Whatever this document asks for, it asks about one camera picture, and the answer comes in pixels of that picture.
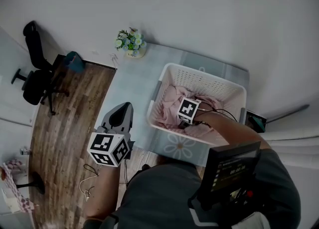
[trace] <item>table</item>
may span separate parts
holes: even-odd
[[[15,176],[19,174],[26,174],[26,168],[23,167],[23,163],[17,159],[13,159],[7,163],[2,164],[6,177],[4,180],[5,185],[10,188],[17,199],[19,208],[22,212],[30,213],[34,209],[33,202],[30,201],[29,198],[25,198],[13,180]]]
[[[206,166],[211,146],[155,129],[146,121],[147,109],[160,74],[164,66],[171,62],[216,75],[246,89],[249,86],[249,73],[245,69],[191,52],[148,44],[143,58],[125,58],[121,63],[103,101],[94,128],[97,129],[101,125],[104,115],[112,108],[124,102],[131,102],[134,117],[130,134],[136,147]]]

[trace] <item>gray table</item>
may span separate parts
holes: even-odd
[[[157,130],[146,121],[151,96],[160,74],[167,63],[181,64],[219,76],[248,89],[247,70],[190,52],[148,44],[143,58],[125,58],[117,70],[103,101],[94,128],[97,129],[104,115],[115,106],[131,102],[134,108],[131,140],[135,146],[195,165],[205,166],[209,145]]]

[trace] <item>gray shirt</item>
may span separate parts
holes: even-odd
[[[255,168],[255,191],[271,200],[272,208],[264,214],[272,229],[294,229],[300,222],[298,191],[277,153],[261,150]],[[186,164],[152,167],[134,177],[122,205],[103,222],[87,220],[84,229],[113,228],[198,228],[187,205],[188,199],[201,184],[196,169]],[[204,211],[194,202],[201,222],[218,223],[220,204]]]

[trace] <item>pink towel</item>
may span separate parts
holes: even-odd
[[[170,85],[167,88],[164,98],[161,102],[162,113],[160,113],[158,118],[156,119],[160,123],[160,125],[174,132],[186,134],[196,138],[202,137],[206,133],[212,131],[212,128],[204,124],[199,124],[196,126],[192,125],[186,127],[184,130],[178,128],[181,120],[177,116],[177,111],[183,97],[203,100],[215,109],[223,107],[220,102],[213,97],[197,95],[195,92],[188,91],[185,87],[174,87]]]

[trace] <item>potted plant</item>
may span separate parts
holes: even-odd
[[[134,28],[130,28],[128,33],[126,30],[121,30],[115,40],[115,48],[118,51],[123,49],[125,56],[129,58],[142,58],[146,52],[147,43],[144,36]]]

